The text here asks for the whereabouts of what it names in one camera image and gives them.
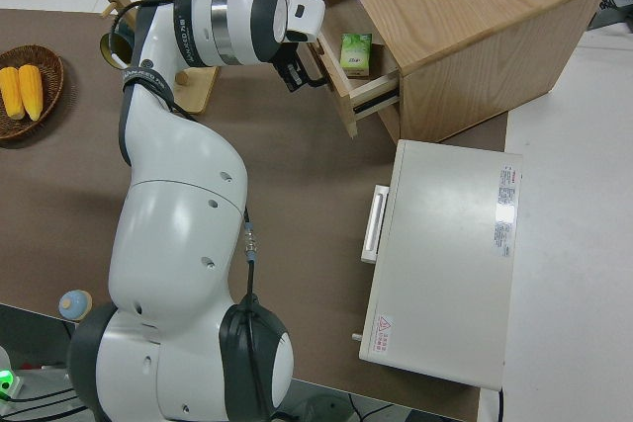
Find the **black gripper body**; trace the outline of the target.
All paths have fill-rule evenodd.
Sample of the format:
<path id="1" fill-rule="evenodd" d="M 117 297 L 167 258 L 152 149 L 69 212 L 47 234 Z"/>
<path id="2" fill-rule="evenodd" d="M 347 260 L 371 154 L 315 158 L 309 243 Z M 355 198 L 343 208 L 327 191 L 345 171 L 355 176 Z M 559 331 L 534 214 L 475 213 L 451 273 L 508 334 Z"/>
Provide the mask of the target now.
<path id="1" fill-rule="evenodd" d="M 283 42 L 270 59 L 282 79 L 310 79 L 310 75 L 298 55 L 296 42 Z"/>

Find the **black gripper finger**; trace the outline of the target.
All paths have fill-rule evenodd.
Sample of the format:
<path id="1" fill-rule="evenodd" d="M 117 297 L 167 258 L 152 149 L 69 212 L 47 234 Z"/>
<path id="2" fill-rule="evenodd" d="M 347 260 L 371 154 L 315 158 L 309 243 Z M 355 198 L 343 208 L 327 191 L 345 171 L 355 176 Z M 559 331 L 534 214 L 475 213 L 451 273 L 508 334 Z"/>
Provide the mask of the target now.
<path id="1" fill-rule="evenodd" d="M 283 79 L 290 92 L 295 92 L 306 84 L 304 72 L 294 64 L 283 66 Z"/>
<path id="2" fill-rule="evenodd" d="M 322 73 L 312 51 L 310 49 L 300 49 L 299 58 L 303 64 L 305 73 L 309 78 L 308 83 L 310 85 L 321 85 Z"/>

